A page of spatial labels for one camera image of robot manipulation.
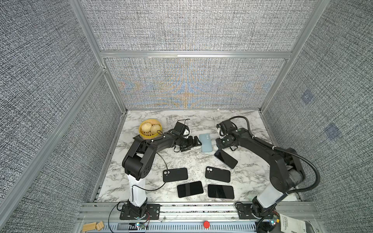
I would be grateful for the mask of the light blue phone case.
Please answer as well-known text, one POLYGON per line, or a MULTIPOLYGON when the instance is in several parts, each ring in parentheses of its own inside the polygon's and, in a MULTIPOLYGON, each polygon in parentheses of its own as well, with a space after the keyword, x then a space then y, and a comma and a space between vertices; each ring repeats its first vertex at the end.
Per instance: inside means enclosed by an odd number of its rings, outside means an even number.
POLYGON ((212 140, 210 134, 200 134, 201 149, 203 153, 213 152, 212 140))

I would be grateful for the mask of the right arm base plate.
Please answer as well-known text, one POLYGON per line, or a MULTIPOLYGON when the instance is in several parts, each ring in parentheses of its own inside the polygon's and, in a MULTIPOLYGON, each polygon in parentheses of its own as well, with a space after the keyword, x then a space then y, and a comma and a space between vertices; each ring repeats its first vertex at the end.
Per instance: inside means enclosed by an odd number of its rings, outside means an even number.
POLYGON ((234 207, 237 211, 240 220, 248 220, 248 219, 258 219, 260 220, 262 216, 256 216, 252 210, 251 203, 242 203, 236 202, 234 203, 234 207))

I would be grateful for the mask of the right steamed bun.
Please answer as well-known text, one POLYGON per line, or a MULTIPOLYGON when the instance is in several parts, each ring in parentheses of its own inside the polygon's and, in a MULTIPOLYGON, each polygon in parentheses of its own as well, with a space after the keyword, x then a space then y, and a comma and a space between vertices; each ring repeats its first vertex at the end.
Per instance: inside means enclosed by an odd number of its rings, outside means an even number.
POLYGON ((153 135, 158 134, 159 131, 161 131, 161 126, 159 124, 154 124, 151 126, 151 133, 153 135))

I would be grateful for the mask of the white paper label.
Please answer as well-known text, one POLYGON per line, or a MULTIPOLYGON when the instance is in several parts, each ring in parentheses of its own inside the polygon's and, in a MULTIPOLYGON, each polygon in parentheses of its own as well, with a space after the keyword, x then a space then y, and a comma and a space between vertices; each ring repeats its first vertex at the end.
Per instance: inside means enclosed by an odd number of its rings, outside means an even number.
POLYGON ((283 233, 306 233, 306 223, 284 214, 280 215, 280 231, 283 233))

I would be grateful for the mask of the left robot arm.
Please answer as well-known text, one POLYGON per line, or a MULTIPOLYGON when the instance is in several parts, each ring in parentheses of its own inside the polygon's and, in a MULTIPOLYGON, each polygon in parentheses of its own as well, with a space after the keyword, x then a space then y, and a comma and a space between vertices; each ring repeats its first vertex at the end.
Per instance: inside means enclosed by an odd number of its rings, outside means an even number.
POLYGON ((140 212, 147 206, 145 178, 150 173, 156 154, 162 150, 178 147, 180 152, 201 146, 197 136, 183 136, 165 132, 154 139, 134 137, 134 142, 122 161, 122 167, 130 184, 129 206, 140 212))

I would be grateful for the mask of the black smartphone right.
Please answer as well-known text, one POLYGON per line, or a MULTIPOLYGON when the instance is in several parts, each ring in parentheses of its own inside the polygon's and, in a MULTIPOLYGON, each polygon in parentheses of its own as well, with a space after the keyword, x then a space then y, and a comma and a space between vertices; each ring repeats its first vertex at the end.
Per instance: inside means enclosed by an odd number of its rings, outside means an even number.
POLYGON ((208 196, 210 198, 219 198, 219 199, 234 199, 234 188, 229 185, 216 185, 209 184, 207 186, 208 196))

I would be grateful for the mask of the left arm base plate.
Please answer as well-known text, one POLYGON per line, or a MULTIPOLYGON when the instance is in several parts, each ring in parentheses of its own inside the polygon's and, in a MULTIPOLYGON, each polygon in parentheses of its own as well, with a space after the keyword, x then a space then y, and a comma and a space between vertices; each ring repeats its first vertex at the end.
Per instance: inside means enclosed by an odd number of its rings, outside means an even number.
POLYGON ((120 220, 159 220, 159 204, 144 204, 137 207, 130 204, 120 204, 120 220))

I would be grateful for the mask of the wooden blocks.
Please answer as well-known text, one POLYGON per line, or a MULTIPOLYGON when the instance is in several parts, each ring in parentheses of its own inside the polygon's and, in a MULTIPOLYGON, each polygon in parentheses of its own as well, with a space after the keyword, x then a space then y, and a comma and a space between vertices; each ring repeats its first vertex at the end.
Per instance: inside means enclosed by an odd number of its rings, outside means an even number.
POLYGON ((101 231, 104 227, 105 227, 105 224, 103 221, 87 223, 83 225, 82 232, 86 233, 88 231, 94 231, 94 230, 101 231))

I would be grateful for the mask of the dark blue smartphone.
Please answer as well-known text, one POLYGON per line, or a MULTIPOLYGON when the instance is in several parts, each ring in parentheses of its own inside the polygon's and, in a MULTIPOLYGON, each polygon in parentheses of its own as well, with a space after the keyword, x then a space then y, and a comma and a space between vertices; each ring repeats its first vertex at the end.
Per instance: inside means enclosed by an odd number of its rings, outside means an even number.
POLYGON ((214 153, 214 156, 221 162, 223 162, 225 165, 227 165, 230 169, 234 169, 235 166, 238 164, 238 161, 224 150, 217 150, 214 153))

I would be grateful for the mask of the aluminium front rail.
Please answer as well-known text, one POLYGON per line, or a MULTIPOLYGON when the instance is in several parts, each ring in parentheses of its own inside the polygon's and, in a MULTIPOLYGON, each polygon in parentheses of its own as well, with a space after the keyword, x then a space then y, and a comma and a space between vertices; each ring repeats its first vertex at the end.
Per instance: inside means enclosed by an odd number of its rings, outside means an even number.
POLYGON ((84 224, 103 221, 102 233, 255 233, 257 219, 240 220, 233 202, 154 203, 159 220, 120 220, 115 203, 83 204, 74 233, 84 224), (209 221, 210 227, 204 228, 209 221))

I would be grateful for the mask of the left steamed bun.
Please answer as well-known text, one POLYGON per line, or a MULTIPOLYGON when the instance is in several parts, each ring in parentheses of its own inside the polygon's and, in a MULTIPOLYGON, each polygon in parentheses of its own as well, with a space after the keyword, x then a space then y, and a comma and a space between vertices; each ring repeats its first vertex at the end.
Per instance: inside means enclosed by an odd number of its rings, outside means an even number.
POLYGON ((143 133, 148 133, 151 131, 152 124, 150 122, 144 122, 141 124, 140 129, 143 133))

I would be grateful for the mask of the black phone case left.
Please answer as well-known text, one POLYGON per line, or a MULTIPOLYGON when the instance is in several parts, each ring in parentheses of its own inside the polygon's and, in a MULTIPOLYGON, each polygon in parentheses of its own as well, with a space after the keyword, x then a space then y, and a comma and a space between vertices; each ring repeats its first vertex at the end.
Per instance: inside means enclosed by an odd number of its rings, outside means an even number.
POLYGON ((188 179, 187 168, 170 169, 163 171, 163 182, 177 182, 188 179))

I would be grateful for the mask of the steamed bun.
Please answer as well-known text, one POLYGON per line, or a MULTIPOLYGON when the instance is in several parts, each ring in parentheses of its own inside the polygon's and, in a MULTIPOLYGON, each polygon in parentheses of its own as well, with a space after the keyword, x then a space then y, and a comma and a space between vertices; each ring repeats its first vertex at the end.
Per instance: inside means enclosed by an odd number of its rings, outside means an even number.
POLYGON ((151 131, 152 124, 150 122, 144 122, 141 124, 140 129, 143 133, 148 133, 151 131))
POLYGON ((161 126, 159 124, 154 124, 151 126, 151 133, 153 135, 158 134, 159 131, 161 131, 161 126))

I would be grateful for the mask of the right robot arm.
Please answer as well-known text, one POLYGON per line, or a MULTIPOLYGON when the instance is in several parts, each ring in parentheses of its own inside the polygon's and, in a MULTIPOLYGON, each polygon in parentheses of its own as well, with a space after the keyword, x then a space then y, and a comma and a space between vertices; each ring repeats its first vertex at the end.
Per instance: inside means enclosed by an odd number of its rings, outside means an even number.
POLYGON ((265 160, 270 166, 270 183, 252 200, 252 215, 265 217, 273 206, 285 199, 301 183, 305 174, 300 160, 287 152, 276 151, 275 146, 261 140, 244 128, 225 129, 217 125, 219 149, 243 147, 265 160))

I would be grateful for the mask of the black phone case right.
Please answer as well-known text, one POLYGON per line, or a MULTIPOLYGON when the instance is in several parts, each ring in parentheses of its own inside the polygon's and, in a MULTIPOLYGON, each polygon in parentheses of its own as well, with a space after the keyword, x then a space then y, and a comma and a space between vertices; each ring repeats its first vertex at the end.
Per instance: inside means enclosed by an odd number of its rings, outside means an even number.
POLYGON ((231 181, 231 172, 224 169, 206 167, 205 177, 210 180, 229 183, 231 181))

